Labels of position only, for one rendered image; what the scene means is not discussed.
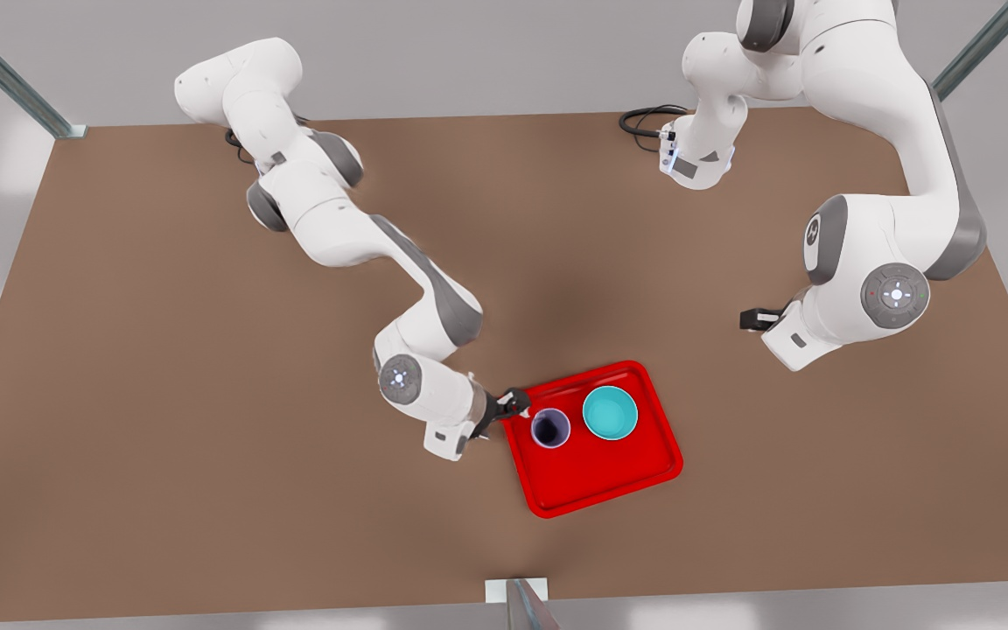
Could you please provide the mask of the teal bowl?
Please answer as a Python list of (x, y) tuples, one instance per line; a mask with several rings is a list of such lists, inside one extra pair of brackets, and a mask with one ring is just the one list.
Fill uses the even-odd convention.
[(624, 389), (604, 384), (585, 396), (585, 427), (597, 438), (620, 440), (631, 435), (639, 422), (639, 407)]

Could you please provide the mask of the lavender cup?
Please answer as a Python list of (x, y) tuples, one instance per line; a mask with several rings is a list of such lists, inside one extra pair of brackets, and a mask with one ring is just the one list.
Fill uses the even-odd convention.
[(532, 417), (529, 434), (537, 446), (559, 448), (571, 438), (571, 419), (560, 409), (541, 409)]

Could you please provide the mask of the silver frame post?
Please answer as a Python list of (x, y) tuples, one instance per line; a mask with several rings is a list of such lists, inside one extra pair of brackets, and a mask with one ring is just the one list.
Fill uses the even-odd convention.
[(1005, 0), (995, 15), (964, 45), (963, 49), (944, 66), (943, 71), (933, 80), (932, 88), (939, 100), (941, 102), (947, 100), (1007, 37), (1008, 0)]
[(15, 68), (0, 56), (0, 89), (55, 139), (80, 139), (88, 126), (72, 124)]
[(563, 630), (547, 605), (547, 578), (488, 579), (484, 586), (485, 602), (507, 606), (507, 630)]

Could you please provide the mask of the red plastic tray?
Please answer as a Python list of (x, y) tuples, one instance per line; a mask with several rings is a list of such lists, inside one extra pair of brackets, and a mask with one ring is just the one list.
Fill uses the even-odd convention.
[[(601, 439), (585, 427), (585, 396), (604, 384), (626, 390), (639, 407), (635, 430), (620, 440)], [(560, 517), (671, 481), (683, 471), (683, 454), (643, 364), (620, 361), (537, 384), (527, 392), (528, 417), (511, 417), (501, 426), (521, 490), (537, 517)], [(532, 417), (547, 408), (570, 418), (570, 438), (559, 448), (537, 446), (529, 434)]]

